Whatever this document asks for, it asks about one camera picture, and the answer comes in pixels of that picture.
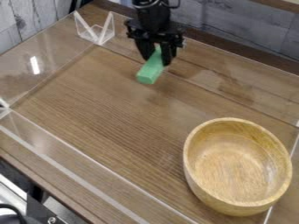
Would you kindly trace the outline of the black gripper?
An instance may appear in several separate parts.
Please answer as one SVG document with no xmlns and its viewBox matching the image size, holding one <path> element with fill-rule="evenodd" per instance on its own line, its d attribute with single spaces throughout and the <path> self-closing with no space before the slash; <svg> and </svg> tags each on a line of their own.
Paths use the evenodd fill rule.
<svg viewBox="0 0 299 224">
<path fill-rule="evenodd" d="M 184 30 L 172 20 L 173 10 L 181 5 L 181 3 L 133 3 L 137 18 L 126 21 L 127 36 L 135 41 L 143 59 L 151 58 L 158 43 L 166 67 L 177 57 L 177 47 L 184 46 Z"/>
</svg>

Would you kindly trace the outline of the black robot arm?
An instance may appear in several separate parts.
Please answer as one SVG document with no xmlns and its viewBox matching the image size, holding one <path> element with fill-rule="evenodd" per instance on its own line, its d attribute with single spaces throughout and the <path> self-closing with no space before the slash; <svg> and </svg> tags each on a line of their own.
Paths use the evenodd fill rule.
<svg viewBox="0 0 299 224">
<path fill-rule="evenodd" d="M 181 7 L 170 0 L 133 0 L 137 18 L 125 22 L 127 37 L 135 41 L 145 60 L 155 53 L 155 45 L 162 49 L 162 62 L 168 67 L 177 57 L 177 50 L 184 48 L 184 28 L 172 20 L 173 10 Z"/>
</svg>

